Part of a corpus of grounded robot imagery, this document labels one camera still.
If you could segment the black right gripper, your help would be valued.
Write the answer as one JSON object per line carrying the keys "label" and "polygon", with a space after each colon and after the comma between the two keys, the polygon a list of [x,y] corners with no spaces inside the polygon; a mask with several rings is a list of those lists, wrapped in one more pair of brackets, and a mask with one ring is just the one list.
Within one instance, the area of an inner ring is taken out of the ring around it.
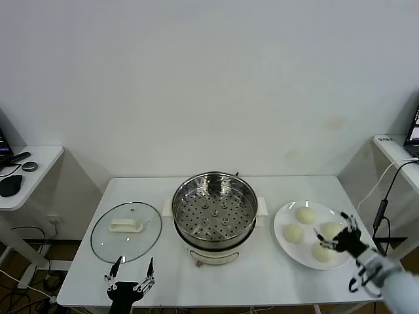
{"label": "black right gripper", "polygon": [[360,240],[361,230],[357,229],[355,217],[353,215],[348,215],[343,211],[340,215],[347,224],[347,227],[340,233],[335,230],[321,233],[320,230],[315,228],[314,232],[322,247],[335,252],[347,252],[351,257],[357,259],[369,248],[369,246]]}

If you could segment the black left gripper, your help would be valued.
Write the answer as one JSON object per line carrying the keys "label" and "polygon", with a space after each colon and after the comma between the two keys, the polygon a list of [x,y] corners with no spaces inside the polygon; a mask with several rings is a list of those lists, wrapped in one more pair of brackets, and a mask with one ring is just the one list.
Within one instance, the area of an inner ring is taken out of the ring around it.
{"label": "black left gripper", "polygon": [[144,297],[144,292],[149,292],[155,284],[154,258],[149,262],[145,278],[139,282],[118,281],[115,283],[122,256],[111,266],[109,273],[104,275],[108,284],[107,296],[111,300],[109,314],[131,314],[133,304]]}

